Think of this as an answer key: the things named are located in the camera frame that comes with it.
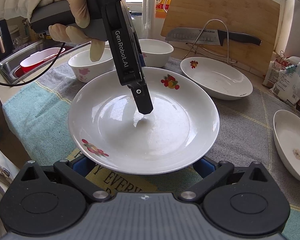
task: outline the stain on dish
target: stain on dish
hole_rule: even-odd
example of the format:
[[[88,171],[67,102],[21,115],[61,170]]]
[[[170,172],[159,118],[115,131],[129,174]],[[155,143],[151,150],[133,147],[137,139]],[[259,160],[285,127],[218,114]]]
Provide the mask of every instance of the stain on dish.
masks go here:
[[[294,149],[294,150],[293,150],[293,155],[295,156],[295,158],[296,158],[297,160],[300,161],[300,150],[299,150],[299,149]]]
[[[165,87],[178,90],[180,86],[178,85],[178,81],[171,75],[167,74],[164,79],[161,80],[161,83],[164,84]]]
[[[88,149],[89,152],[94,153],[95,155],[108,157],[109,155],[104,153],[103,150],[98,149],[93,144],[88,143],[87,140],[82,139],[83,145]]]

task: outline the fruit pattern decoration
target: fruit pattern decoration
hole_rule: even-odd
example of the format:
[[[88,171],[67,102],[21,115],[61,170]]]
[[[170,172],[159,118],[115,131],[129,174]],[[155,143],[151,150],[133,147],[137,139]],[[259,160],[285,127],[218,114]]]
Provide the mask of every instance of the fruit pattern decoration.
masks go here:
[[[165,87],[178,90],[180,86],[178,85],[178,81],[171,75],[167,74],[164,79],[161,80],[161,83],[164,84]]]
[[[108,154],[104,153],[103,150],[100,150],[97,147],[95,147],[93,144],[88,143],[87,140],[82,139],[82,142],[83,142],[83,145],[88,149],[89,152],[92,152],[98,156],[105,156],[105,157],[109,156]]]
[[[190,61],[191,68],[195,68],[198,65],[198,62],[195,60]]]

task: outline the chef knife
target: chef knife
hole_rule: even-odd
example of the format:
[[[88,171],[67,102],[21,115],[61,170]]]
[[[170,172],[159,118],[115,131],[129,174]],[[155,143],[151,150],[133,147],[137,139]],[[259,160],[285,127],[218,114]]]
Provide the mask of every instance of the chef knife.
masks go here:
[[[199,28],[177,27],[169,31],[165,40],[194,43],[201,30]],[[205,29],[197,40],[197,44],[223,46],[223,41],[226,38],[226,31]],[[246,33],[229,32],[229,39],[241,43],[252,43],[258,46],[261,44],[261,40],[258,37]]]

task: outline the white bowl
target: white bowl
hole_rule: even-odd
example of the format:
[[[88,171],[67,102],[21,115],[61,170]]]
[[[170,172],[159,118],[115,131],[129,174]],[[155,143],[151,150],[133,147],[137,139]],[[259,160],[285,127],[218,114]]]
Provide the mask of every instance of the white bowl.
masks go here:
[[[131,90],[112,71],[89,82],[72,101],[72,139],[88,158],[119,172],[149,175],[187,167],[214,144],[217,108],[188,78],[160,68],[143,71],[154,106],[150,114],[138,112]]]
[[[252,93],[250,80],[240,71],[215,59],[190,57],[181,62],[183,73],[199,84],[208,95],[237,100]]]
[[[300,118],[279,110],[273,117],[274,143],[287,170],[300,180]]]
[[[74,55],[68,61],[68,64],[77,79],[84,83],[114,70],[114,61],[110,49],[105,49],[101,59],[97,62],[90,60],[90,50],[86,50]]]
[[[141,39],[139,43],[146,67],[163,67],[173,52],[173,47],[164,41]]]

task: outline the white ceramic plate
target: white ceramic plate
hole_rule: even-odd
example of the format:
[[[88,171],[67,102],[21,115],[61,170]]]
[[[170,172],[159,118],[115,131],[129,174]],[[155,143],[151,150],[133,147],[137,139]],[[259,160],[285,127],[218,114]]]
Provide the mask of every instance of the white ceramic plate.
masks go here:
[[[211,98],[184,76],[143,68],[154,106],[137,111],[116,71],[85,85],[72,101],[68,124],[78,148],[111,170],[131,174],[176,171],[199,160],[214,144],[219,115]]]
[[[273,117],[274,143],[287,170],[300,180],[300,118],[279,110]]]
[[[250,95],[253,90],[245,75],[218,60],[190,57],[181,62],[181,69],[214,98],[237,100]]]

